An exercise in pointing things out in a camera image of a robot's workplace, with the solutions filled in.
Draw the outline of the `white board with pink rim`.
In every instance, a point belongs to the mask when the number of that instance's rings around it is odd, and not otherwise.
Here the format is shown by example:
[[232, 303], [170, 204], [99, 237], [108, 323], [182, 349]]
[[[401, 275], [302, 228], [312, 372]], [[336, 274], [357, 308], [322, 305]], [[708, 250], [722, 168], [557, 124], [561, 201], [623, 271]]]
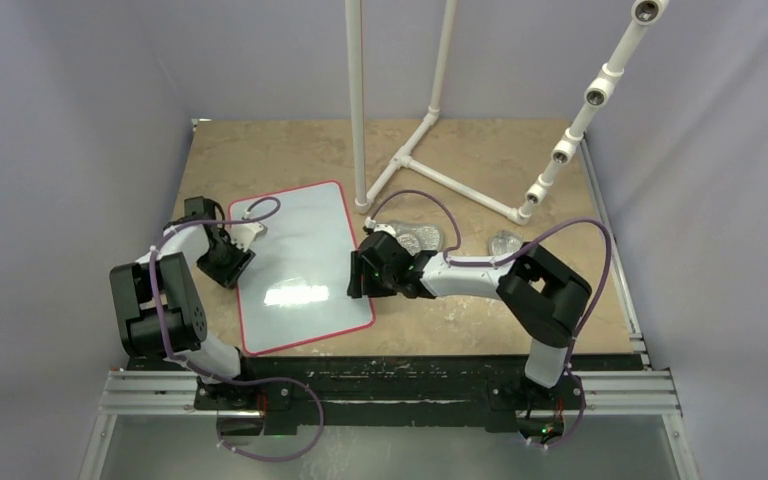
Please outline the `white board with pink rim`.
[[[273, 197], [280, 204], [270, 215]], [[342, 186], [330, 180], [263, 200], [255, 205], [245, 198], [230, 206], [233, 218], [250, 211], [267, 228], [238, 280], [244, 351], [262, 355], [371, 326], [371, 301], [347, 294], [356, 240]]]

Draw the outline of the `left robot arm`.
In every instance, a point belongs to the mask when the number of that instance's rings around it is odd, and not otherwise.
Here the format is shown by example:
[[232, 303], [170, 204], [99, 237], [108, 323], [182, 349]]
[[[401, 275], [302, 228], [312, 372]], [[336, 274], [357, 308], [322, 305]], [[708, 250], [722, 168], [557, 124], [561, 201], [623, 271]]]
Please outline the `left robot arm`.
[[233, 243], [220, 224], [221, 206], [206, 197], [184, 202], [184, 216], [164, 228], [162, 241], [109, 274], [121, 344], [129, 357], [163, 360], [218, 383], [232, 408], [257, 399], [258, 382], [242, 372], [241, 352], [209, 332], [191, 269], [232, 289], [255, 253]]

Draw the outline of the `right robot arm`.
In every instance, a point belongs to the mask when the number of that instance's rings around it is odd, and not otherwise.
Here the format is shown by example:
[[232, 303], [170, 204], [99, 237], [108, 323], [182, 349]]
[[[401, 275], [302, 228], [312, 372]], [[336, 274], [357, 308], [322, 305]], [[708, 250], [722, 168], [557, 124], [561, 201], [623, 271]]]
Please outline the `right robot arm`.
[[588, 311], [590, 284], [540, 245], [507, 259], [410, 252], [385, 231], [374, 231], [350, 254], [347, 294], [353, 299], [401, 295], [449, 296], [502, 302], [531, 338], [521, 392], [544, 407], [561, 391], [576, 330]]

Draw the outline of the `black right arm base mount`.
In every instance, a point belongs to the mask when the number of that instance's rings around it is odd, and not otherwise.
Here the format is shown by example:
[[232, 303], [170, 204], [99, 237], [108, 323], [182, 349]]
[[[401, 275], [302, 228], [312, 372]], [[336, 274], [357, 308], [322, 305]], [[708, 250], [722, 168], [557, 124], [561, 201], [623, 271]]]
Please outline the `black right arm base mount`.
[[575, 431], [587, 409], [583, 381], [569, 369], [551, 388], [523, 377], [518, 383], [491, 384], [488, 395], [492, 411], [513, 412], [523, 438], [541, 445]]

